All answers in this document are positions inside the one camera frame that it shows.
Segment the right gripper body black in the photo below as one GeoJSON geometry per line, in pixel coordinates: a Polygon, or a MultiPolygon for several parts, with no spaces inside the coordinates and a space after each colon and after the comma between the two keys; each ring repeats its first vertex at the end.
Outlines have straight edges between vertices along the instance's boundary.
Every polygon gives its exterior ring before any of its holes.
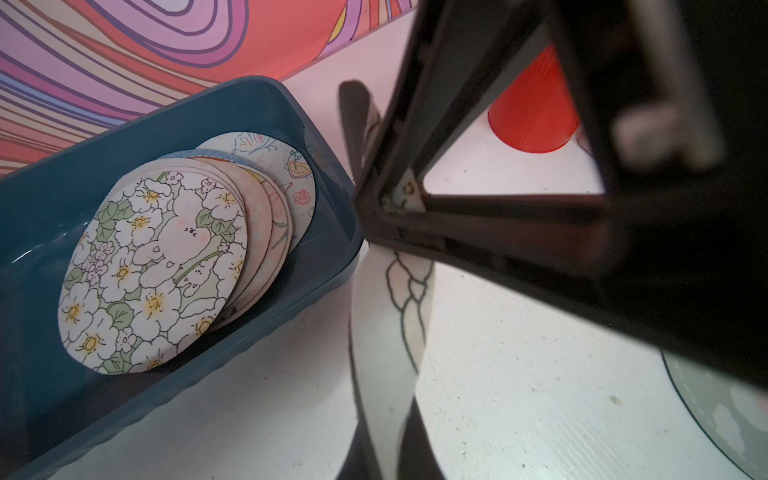
{"type": "Polygon", "coordinates": [[[596,323],[767,380],[767,5],[546,1],[603,184],[596,323]]]}

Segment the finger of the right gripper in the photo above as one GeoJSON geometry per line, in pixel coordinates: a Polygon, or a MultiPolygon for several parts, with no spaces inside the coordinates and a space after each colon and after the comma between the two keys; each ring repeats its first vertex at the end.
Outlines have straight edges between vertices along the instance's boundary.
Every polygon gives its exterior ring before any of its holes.
{"type": "Polygon", "coordinates": [[[612,263],[605,201],[589,194],[431,194],[426,174],[549,40],[537,1],[424,1],[375,127],[352,85],[354,203],[376,245],[497,282],[596,276],[612,263]]]}

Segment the white green animal coaster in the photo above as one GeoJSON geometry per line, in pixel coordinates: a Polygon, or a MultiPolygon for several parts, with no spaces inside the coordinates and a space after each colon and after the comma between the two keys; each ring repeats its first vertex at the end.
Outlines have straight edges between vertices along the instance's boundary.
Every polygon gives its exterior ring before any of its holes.
{"type": "Polygon", "coordinates": [[[355,274],[353,386],[368,472],[440,479],[416,400],[435,289],[434,262],[371,244],[355,274]]]}

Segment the blue denim bear car coaster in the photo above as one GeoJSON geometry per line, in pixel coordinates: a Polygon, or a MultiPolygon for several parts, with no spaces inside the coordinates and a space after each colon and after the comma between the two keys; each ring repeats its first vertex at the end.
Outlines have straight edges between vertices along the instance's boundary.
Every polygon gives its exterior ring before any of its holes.
{"type": "Polygon", "coordinates": [[[239,164],[244,167],[248,167],[249,169],[252,169],[254,171],[261,172],[261,168],[256,166],[253,162],[250,162],[246,159],[240,158],[234,154],[223,152],[219,150],[213,150],[213,149],[188,149],[188,150],[179,150],[167,153],[163,156],[161,156],[161,159],[167,159],[167,158],[212,158],[216,160],[225,160],[232,163],[239,164]]]}

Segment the white floral green coaster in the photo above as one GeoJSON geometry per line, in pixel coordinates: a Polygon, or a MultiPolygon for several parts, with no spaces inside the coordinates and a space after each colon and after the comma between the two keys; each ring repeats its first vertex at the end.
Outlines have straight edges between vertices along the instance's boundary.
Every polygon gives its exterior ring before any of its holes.
{"type": "Polygon", "coordinates": [[[65,351],[102,375],[174,359],[233,294],[248,240],[244,201],[222,174],[128,175],[98,207],[66,269],[57,310],[65,351]]]}

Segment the white butterfly star coaster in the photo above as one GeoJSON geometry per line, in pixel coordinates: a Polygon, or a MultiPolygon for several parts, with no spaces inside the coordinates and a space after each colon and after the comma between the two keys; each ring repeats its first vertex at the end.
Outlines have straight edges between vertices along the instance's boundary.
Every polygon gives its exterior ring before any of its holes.
{"type": "Polygon", "coordinates": [[[290,251],[307,232],[316,208],[312,168],[295,147],[263,133],[228,132],[209,138],[199,149],[218,150],[243,159],[266,173],[282,190],[294,223],[290,251]]]}

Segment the pale pink unicorn coaster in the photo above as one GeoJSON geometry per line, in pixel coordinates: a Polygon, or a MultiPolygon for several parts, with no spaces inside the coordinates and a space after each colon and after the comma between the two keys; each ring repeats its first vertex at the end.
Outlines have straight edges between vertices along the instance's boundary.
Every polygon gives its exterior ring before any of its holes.
{"type": "Polygon", "coordinates": [[[245,222],[245,229],[234,234],[224,259],[217,262],[214,272],[219,278],[225,273],[238,273],[233,293],[225,303],[232,308],[236,301],[248,291],[267,254],[272,231],[271,201],[262,186],[263,178],[241,165],[212,156],[198,156],[198,159],[221,171],[235,185],[243,200],[243,217],[236,216],[232,225],[245,222]]]}

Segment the teal plastic storage box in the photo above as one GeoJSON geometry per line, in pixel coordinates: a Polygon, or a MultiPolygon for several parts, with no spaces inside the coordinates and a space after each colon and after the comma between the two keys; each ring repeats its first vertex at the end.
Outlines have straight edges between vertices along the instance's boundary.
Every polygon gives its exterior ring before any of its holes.
{"type": "Polygon", "coordinates": [[[81,142],[1,180],[1,475],[47,479],[223,367],[352,275],[354,186],[285,86],[242,77],[81,142]],[[117,180],[163,154],[250,131],[299,150],[315,177],[311,224],[250,311],[164,366],[106,376],[64,350],[55,308],[76,243],[117,180]]]}

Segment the red cup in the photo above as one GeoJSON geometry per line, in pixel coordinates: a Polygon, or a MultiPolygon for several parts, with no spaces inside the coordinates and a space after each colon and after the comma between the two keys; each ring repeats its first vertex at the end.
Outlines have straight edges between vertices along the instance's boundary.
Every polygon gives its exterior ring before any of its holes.
{"type": "Polygon", "coordinates": [[[488,120],[499,140],[526,153],[553,152],[571,139],[580,118],[553,45],[492,103],[488,120]]]}

